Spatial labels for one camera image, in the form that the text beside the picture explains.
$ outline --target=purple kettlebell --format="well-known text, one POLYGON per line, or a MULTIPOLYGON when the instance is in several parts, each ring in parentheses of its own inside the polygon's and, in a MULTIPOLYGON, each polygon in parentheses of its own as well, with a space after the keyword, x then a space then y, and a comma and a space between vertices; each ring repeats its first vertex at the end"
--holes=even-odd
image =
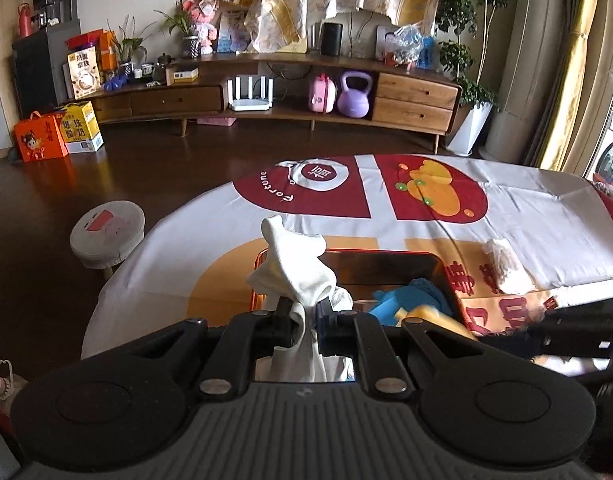
POLYGON ((340 78, 340 83, 343 86, 343 92, 338 98, 338 111, 347 117, 359 119, 369 113, 369 92, 373 86, 373 78, 364 72, 349 70, 340 78), (349 77, 359 77, 367 82, 367 87, 364 90, 356 90, 349 88, 346 80, 349 77))

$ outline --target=ribbed gray surface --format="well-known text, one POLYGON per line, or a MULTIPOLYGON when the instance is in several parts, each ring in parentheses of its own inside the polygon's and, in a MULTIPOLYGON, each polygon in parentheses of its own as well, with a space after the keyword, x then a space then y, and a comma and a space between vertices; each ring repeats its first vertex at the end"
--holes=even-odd
POLYGON ((253 383, 227 404, 203 407, 159 455, 123 470, 84 474, 37 463, 20 480, 592 480, 568 463, 509 473, 440 447, 407 407, 372 400, 357 383, 253 383))

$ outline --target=pink suitcase toy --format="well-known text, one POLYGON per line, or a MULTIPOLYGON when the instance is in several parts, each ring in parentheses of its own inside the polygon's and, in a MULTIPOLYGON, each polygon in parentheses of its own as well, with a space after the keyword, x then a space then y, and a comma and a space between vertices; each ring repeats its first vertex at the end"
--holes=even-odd
POLYGON ((319 114, 327 114, 335 104, 335 83, 325 74, 311 81, 309 89, 309 109, 319 114))

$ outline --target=vase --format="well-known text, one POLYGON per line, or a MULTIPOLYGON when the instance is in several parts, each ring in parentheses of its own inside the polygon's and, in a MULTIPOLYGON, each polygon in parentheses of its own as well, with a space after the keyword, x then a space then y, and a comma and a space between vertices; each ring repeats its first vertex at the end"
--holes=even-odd
POLYGON ((487 122, 491 108, 493 105, 490 103, 471 108, 458 131, 448 140, 447 150, 459 156, 471 155, 473 145, 487 122))
POLYGON ((182 38, 182 58, 196 59, 200 54, 200 38, 197 36, 186 36, 182 38))
POLYGON ((122 77, 125 75, 126 77, 131 77, 133 74, 133 62, 127 61, 126 63, 120 63, 118 65, 118 76, 122 77))

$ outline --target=green plant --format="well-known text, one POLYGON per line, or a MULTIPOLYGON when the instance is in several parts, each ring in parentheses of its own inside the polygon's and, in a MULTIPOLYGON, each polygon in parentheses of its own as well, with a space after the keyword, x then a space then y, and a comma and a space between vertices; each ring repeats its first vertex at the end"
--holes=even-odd
POLYGON ((480 78, 487 56, 489 30, 491 20, 497 9, 506 7, 510 0, 440 0, 436 13, 436 25, 442 32, 453 32, 456 41, 441 41, 440 63, 450 72, 454 81, 462 87, 460 105, 480 106, 483 103, 495 104, 495 94, 480 85, 480 78), (469 48, 463 44, 461 35, 467 30, 471 34, 477 31, 476 7, 484 9, 482 56, 478 65, 477 77, 469 79, 467 70, 473 65, 474 59, 469 48))
POLYGON ((183 36, 193 36, 194 35, 194 23, 192 21, 191 15, 187 10, 183 7, 184 0, 175 0, 175 13, 173 16, 170 16, 166 12, 162 12, 161 10, 156 10, 155 12, 160 13, 164 16, 164 23, 162 24, 162 28, 168 28, 169 35, 173 34, 173 31, 178 28, 183 36))
MULTIPOLYGON (((127 14, 124 20, 124 25, 122 27, 119 27, 121 32, 120 39, 118 39, 118 36, 113 33, 113 50, 115 50, 115 54, 116 56, 118 56, 118 59, 121 63, 130 62, 133 56, 135 56, 135 54, 138 52, 144 53, 144 58, 146 58, 146 47, 144 47, 144 45, 142 44, 144 43, 144 40, 147 40, 148 38, 153 36, 153 33, 149 34, 148 36, 144 36, 144 33, 149 27, 157 23, 149 23, 145 28, 143 28, 142 30, 140 30, 140 32, 136 34, 135 17, 131 18, 130 29, 128 28, 128 19, 129 16, 127 14)), ((112 30, 109 25, 109 20, 107 20, 107 25, 109 27, 109 30, 112 30)))

